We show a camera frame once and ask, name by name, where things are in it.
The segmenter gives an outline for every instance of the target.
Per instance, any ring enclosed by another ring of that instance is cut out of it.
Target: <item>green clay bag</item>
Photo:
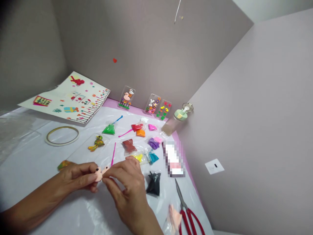
[[[114,134],[115,134],[114,125],[113,125],[113,124],[109,124],[109,125],[103,130],[102,134],[111,134],[111,135],[114,135]]]

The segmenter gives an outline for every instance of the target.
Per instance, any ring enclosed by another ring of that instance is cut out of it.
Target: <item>scissors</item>
[[[183,199],[182,192],[180,191],[180,188],[179,188],[179,185],[178,185],[176,179],[175,179],[175,182],[176,182],[177,193],[178,193],[178,196],[179,196],[179,199],[180,199],[180,208],[181,208],[180,214],[183,217],[183,220],[184,220],[184,223],[185,223],[188,235],[192,235],[192,234],[191,234],[191,231],[190,231],[190,228],[189,228],[189,224],[188,224],[187,217],[186,217],[186,214],[185,214],[185,211],[184,211],[184,207],[186,208],[186,212],[187,212],[190,224],[191,224],[193,235],[197,235],[197,231],[196,231],[196,228],[195,228],[195,225],[193,223],[191,215],[193,215],[193,217],[196,219],[196,221],[197,221],[197,223],[198,223],[198,225],[199,225],[199,227],[201,229],[202,235],[205,235],[200,221],[198,220],[196,215],[192,212],[192,210],[187,207],[187,205],[186,205],[186,203],[185,203],[185,201]],[[179,227],[179,234],[182,235],[182,226]]]

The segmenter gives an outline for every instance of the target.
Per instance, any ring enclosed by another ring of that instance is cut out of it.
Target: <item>ceiling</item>
[[[254,23],[313,8],[313,0],[233,1]]]

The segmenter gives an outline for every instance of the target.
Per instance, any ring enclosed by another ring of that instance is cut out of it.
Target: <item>light switch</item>
[[[224,168],[222,167],[222,164],[219,162],[218,159],[214,159],[210,162],[207,162],[205,166],[208,169],[210,175],[215,174],[220,171],[224,171]]]

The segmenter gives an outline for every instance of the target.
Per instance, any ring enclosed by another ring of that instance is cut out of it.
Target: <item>red scissors handle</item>
[[[196,231],[195,224],[193,223],[191,215],[193,215],[193,217],[196,219],[196,221],[197,221],[197,223],[198,223],[198,225],[200,227],[202,235],[205,235],[203,227],[202,227],[200,221],[198,220],[198,218],[196,217],[194,212],[192,212],[192,210],[190,210],[189,208],[187,209],[187,215],[188,215],[188,218],[189,218],[189,221],[190,221],[190,224],[191,224],[191,229],[192,229],[193,235],[197,235],[197,231]]]
[[[184,224],[185,224],[185,227],[186,227],[188,235],[192,235],[191,231],[190,231],[190,228],[189,228],[188,221],[187,221],[186,213],[184,212],[184,210],[181,210],[180,214],[183,216],[183,221],[184,221]],[[180,227],[179,227],[179,235],[182,235],[182,225],[180,225]]]

